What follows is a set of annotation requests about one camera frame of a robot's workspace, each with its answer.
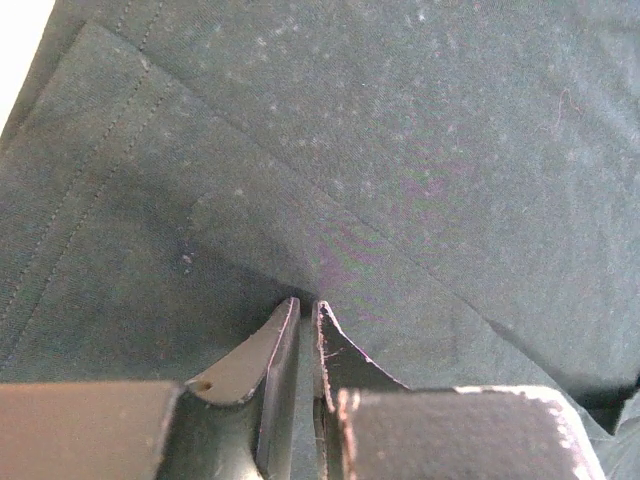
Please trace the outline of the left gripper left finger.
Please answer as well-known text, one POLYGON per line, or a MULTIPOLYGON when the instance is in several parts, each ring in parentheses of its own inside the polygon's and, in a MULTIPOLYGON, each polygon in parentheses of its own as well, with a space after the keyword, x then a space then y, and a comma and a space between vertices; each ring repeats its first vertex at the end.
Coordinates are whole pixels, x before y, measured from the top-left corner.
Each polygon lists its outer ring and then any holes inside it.
POLYGON ((287 479, 300 303, 192 379, 6 383, 5 479, 287 479))

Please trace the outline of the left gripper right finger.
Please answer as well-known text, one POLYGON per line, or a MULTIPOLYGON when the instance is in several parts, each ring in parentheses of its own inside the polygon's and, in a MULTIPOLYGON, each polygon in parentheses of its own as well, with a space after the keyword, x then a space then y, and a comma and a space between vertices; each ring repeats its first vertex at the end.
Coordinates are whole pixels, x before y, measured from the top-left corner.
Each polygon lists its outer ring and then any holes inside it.
POLYGON ((602 479, 578 412, 539 385, 411 390, 313 308, 321 479, 602 479))

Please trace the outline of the black t shirt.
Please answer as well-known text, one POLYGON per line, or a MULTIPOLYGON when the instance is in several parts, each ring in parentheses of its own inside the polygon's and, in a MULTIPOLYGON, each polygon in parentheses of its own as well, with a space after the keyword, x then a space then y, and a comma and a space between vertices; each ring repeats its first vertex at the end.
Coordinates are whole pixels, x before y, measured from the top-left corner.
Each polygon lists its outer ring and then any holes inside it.
POLYGON ((635 1, 58 1, 1 136, 1 378, 186 379, 287 297, 543 384, 639 475, 635 1))

